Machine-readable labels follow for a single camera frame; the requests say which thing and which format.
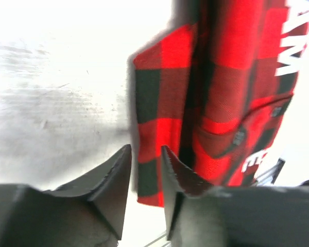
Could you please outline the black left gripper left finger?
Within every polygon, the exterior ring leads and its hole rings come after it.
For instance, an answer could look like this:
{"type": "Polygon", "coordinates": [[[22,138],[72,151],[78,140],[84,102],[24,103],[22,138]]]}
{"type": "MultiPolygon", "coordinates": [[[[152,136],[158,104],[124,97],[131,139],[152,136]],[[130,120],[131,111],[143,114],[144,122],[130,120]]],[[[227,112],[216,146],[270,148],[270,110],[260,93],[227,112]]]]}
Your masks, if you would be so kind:
{"type": "Polygon", "coordinates": [[[131,175],[131,145],[122,146],[104,163],[46,193],[86,202],[117,240],[122,239],[131,175]]]}

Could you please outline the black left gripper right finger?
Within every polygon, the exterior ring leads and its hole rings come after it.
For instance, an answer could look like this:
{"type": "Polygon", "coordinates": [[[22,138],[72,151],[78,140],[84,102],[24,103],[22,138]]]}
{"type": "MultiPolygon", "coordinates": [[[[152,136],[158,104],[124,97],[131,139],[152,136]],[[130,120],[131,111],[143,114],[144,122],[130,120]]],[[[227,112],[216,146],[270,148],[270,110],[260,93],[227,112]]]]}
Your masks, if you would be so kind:
{"type": "Polygon", "coordinates": [[[171,240],[184,199],[201,197],[213,184],[182,163],[168,147],[161,147],[161,177],[166,236],[171,240]]]}

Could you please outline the red black plaid shirt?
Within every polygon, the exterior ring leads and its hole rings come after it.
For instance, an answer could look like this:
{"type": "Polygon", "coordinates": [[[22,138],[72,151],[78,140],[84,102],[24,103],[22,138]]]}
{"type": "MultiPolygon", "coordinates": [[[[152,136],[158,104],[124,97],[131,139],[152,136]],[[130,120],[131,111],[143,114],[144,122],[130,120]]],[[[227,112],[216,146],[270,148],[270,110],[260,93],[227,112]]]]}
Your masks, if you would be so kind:
{"type": "Polygon", "coordinates": [[[293,97],[309,1],[188,1],[138,54],[138,202],[162,207],[161,147],[214,185],[249,186],[293,97]]]}

